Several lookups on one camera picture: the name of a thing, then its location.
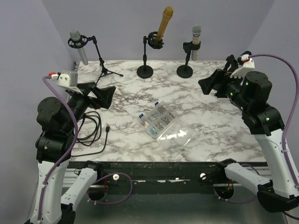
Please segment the round base clip stand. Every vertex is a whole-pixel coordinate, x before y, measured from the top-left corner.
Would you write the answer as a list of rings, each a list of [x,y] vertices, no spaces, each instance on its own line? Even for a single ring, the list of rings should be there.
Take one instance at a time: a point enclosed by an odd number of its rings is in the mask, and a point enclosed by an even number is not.
[[[183,50],[186,53],[186,57],[185,57],[185,64],[180,65],[177,68],[177,75],[179,77],[184,79],[192,77],[193,69],[188,65],[188,63],[190,61],[192,50],[199,50],[200,46],[201,46],[201,42],[199,42],[198,44],[194,44],[192,41],[183,43]]]

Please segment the glitter microphone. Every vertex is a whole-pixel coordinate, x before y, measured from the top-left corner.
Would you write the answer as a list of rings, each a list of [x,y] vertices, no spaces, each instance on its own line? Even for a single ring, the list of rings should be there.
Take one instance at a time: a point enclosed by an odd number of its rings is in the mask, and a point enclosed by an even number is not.
[[[192,46],[191,50],[191,59],[193,61],[197,61],[199,57],[199,49],[200,49],[200,35],[201,35],[201,26],[196,25],[192,28]]]

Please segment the tripod shock mount stand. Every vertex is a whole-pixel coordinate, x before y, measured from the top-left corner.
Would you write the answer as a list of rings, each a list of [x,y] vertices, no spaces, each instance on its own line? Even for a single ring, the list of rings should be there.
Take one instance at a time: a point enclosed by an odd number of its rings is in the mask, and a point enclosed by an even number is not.
[[[94,46],[95,46],[95,48],[96,48],[96,52],[97,52],[97,54],[98,54],[99,63],[100,63],[100,67],[101,67],[101,74],[98,76],[98,79],[97,79],[97,81],[96,81],[96,84],[99,83],[99,81],[100,81],[101,78],[106,77],[106,76],[111,75],[111,74],[115,74],[115,75],[118,75],[118,76],[120,76],[120,77],[123,77],[123,76],[124,76],[123,74],[120,74],[120,73],[117,73],[117,72],[113,72],[113,71],[111,71],[111,70],[108,70],[108,69],[105,67],[105,65],[104,65],[105,61],[104,61],[103,58],[101,57],[101,54],[100,54],[100,51],[99,51],[99,48],[98,48],[98,45],[97,45],[97,39],[96,39],[96,37],[95,37],[94,35],[91,36],[91,37],[86,37],[85,35],[82,35],[82,36],[85,38],[84,41],[87,41],[87,43],[88,43],[88,42],[93,42],[93,44],[94,44]]]

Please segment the silver microphone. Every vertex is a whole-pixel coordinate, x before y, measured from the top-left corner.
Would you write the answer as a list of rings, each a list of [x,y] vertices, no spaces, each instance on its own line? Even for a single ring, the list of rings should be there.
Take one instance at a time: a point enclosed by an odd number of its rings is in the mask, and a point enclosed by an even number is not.
[[[87,41],[84,41],[84,39],[85,38],[79,33],[77,29],[72,29],[70,31],[68,44],[71,48],[77,49],[83,64],[88,65],[88,59],[84,50],[84,46],[86,45]]]

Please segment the gold microphone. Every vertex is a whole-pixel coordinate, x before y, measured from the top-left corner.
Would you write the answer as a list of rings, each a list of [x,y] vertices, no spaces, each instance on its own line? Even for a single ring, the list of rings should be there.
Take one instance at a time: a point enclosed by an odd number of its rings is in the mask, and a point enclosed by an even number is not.
[[[174,9],[173,7],[167,6],[163,11],[163,17],[156,35],[156,40],[160,41],[164,35],[166,27],[173,16]]]

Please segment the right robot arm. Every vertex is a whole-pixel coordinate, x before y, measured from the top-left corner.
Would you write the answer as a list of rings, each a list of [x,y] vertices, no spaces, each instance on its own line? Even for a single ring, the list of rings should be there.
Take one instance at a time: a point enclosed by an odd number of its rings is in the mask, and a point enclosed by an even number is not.
[[[272,83],[255,70],[253,57],[245,52],[239,58],[228,56],[223,69],[199,80],[203,94],[215,90],[218,98],[227,98],[242,113],[242,120],[262,149],[270,178],[261,177],[233,159],[218,162],[201,182],[220,184],[237,182],[256,195],[268,212],[286,213],[299,205],[299,174],[286,143],[280,112],[269,105]]]

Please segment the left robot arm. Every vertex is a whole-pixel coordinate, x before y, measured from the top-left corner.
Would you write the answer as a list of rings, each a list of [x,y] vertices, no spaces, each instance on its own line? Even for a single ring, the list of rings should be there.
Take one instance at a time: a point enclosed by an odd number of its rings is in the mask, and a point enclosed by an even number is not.
[[[77,122],[87,108],[108,109],[115,86],[99,89],[94,82],[79,84],[66,102],[56,91],[37,108],[42,133],[36,141],[39,180],[33,214],[28,224],[72,224],[76,209],[92,184],[103,181],[102,165],[87,161],[69,189],[63,193],[64,175],[78,138]]]

